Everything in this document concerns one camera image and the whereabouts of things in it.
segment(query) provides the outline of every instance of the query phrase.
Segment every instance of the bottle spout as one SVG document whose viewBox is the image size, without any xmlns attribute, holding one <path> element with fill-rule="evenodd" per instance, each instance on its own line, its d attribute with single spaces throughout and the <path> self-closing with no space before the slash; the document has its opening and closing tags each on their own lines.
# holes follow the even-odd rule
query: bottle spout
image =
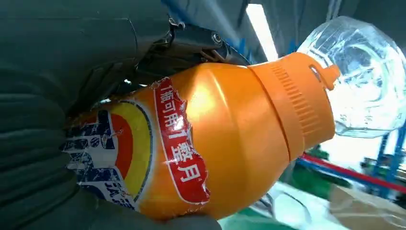
<svg viewBox="0 0 406 230">
<path fill-rule="evenodd" d="M 332 65 L 325 69 L 322 69 L 320 74 L 321 82 L 323 83 L 324 87 L 326 87 L 330 91 L 334 89 L 334 82 L 341 75 L 340 70 L 336 65 Z"/>
</svg>

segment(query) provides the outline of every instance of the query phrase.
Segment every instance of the fluorescent light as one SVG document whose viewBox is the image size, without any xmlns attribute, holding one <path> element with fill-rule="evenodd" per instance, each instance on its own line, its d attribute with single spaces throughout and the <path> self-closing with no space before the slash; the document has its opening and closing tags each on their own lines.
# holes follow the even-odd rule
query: fluorescent light
<svg viewBox="0 0 406 230">
<path fill-rule="evenodd" d="M 275 44 L 273 43 L 271 31 L 269 30 L 269 25 L 262 5 L 248 4 L 246 11 L 252 27 L 254 27 L 254 30 L 257 33 L 257 37 L 264 50 L 265 56 L 268 61 L 275 61 L 278 59 L 278 53 L 276 52 Z"/>
</svg>

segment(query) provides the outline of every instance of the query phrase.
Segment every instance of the bottle cap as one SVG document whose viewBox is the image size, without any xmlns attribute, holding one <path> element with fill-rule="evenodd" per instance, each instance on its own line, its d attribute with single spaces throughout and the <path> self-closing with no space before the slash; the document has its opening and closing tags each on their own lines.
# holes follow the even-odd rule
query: bottle cap
<svg viewBox="0 0 406 230">
<path fill-rule="evenodd" d="M 249 66 L 279 115 L 294 160 L 303 151 L 334 136 L 334 119 L 326 88 L 340 76 L 337 66 L 322 68 L 313 58 L 292 53 L 275 62 Z"/>
</svg>

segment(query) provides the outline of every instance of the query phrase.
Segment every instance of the bottle label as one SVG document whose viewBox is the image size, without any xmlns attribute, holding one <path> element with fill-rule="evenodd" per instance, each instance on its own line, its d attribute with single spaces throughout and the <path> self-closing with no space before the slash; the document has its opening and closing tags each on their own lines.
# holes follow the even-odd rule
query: bottle label
<svg viewBox="0 0 406 230">
<path fill-rule="evenodd" d="M 82 115 L 61 150 L 78 184 L 100 199 L 157 218 L 200 210 L 208 172 L 169 78 Z M 159 207 L 162 215 L 156 215 Z"/>
<path fill-rule="evenodd" d="M 159 82 L 154 99 L 166 164 L 179 197 L 192 204 L 208 202 L 206 166 L 192 145 L 186 101 L 179 98 L 169 78 Z"/>
</svg>

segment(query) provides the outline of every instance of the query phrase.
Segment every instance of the clear plastic jug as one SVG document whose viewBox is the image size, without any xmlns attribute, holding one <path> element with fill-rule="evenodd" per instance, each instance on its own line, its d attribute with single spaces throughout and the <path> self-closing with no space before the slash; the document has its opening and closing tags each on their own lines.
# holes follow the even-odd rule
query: clear plastic jug
<svg viewBox="0 0 406 230">
<path fill-rule="evenodd" d="M 372 24 L 341 16 L 316 28 L 298 52 L 341 76 L 327 92 L 342 136 L 374 138 L 406 119 L 406 60 L 396 43 Z"/>
</svg>

